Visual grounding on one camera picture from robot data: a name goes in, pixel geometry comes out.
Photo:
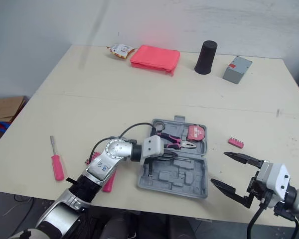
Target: screwdriver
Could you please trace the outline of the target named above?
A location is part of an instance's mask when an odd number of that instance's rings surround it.
[[[60,162],[60,156],[56,154],[55,147],[54,147],[54,137],[50,136],[52,149],[53,149],[53,156],[52,158],[52,166],[53,166],[53,172],[54,172],[54,178],[56,181],[62,181],[64,179],[62,164]]]

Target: white table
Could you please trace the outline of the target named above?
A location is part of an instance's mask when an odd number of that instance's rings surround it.
[[[217,55],[212,73],[202,76],[192,69],[198,54],[182,53],[171,77],[132,68],[106,48],[88,49],[83,68],[79,64],[84,47],[68,50],[1,138],[0,191],[56,199],[70,186],[54,180],[50,135],[55,136],[66,176],[76,179],[98,140],[134,123],[173,120],[174,115],[207,126],[209,179],[247,194],[256,168],[223,155],[235,151],[286,164],[292,185],[299,188],[299,88],[282,60],[247,57],[253,64],[235,85],[220,78],[233,56]],[[147,126],[140,126],[127,137],[141,142],[148,133]],[[243,140],[245,147],[229,145],[231,136]],[[97,194],[93,205],[244,223],[258,208],[257,200],[246,209],[211,183],[206,200],[140,189],[139,168],[137,163],[122,163],[112,192]],[[294,226],[272,210],[257,223]]]

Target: pliers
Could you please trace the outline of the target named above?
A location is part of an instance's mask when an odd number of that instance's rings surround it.
[[[180,137],[170,135],[168,133],[157,133],[161,138],[164,138],[171,143],[169,144],[164,144],[164,148],[173,148],[173,149],[180,149],[180,148],[196,148],[196,144],[188,142],[188,141],[183,141],[181,140]]]

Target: black cup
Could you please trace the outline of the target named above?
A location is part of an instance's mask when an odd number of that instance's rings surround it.
[[[207,75],[211,72],[214,56],[217,49],[217,43],[214,41],[204,41],[201,48],[195,71],[201,75]]]

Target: white wall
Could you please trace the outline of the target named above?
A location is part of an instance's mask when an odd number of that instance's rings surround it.
[[[283,58],[299,84],[299,0],[0,0],[0,96],[32,95],[70,43]]]

